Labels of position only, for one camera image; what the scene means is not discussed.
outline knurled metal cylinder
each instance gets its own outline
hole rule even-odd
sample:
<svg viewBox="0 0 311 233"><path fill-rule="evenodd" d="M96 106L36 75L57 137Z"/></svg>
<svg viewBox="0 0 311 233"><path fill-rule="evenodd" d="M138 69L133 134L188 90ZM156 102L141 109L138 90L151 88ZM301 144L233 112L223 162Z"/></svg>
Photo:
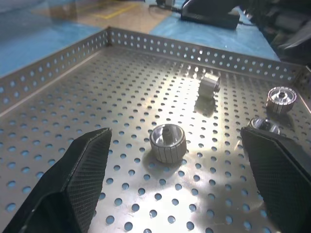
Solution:
<svg viewBox="0 0 311 233"><path fill-rule="evenodd" d="M266 107L273 113L285 114L293 108L296 99L297 94L294 90L277 86L269 91Z"/></svg>
<svg viewBox="0 0 311 233"><path fill-rule="evenodd" d="M187 151L185 132L177 125L157 126L149 139L152 154L162 163L172 164L181 161Z"/></svg>
<svg viewBox="0 0 311 233"><path fill-rule="evenodd" d="M202 78L199 86L199 96L205 97L208 99L213 98L215 92L219 92L220 84L220 77L212 75L212 74L205 74Z"/></svg>

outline perforated metal tray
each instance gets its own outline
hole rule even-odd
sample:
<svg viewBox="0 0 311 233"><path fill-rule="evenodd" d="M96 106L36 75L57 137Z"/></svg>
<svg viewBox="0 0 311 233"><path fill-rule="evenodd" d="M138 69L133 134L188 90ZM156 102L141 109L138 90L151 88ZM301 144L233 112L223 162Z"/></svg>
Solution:
<svg viewBox="0 0 311 233"><path fill-rule="evenodd" d="M3 77L0 230L74 138L111 127L90 233L278 232L258 194L240 129L253 117L273 117L265 109L268 91L301 83L302 69L109 28ZM206 72L221 76L212 102L197 97ZM301 98L274 120L311 152L311 116ZM184 129L188 143L175 165L150 154L149 133L168 122Z"/></svg>

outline black cable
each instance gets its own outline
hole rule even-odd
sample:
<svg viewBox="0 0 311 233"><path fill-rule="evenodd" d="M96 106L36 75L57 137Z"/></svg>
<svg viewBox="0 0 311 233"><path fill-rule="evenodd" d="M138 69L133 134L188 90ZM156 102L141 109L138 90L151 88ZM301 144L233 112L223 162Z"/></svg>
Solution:
<svg viewBox="0 0 311 233"><path fill-rule="evenodd" d="M169 10L169 11L177 12L181 14L181 9L178 9L176 7L171 7L171 6L166 6L166 5L156 5L156 4L149 5L149 7L157 7L163 10Z"/></svg>
<svg viewBox="0 0 311 233"><path fill-rule="evenodd" d="M239 24L245 25L245 26L254 26L254 27L256 27L256 24L243 23L242 21L239 21Z"/></svg>

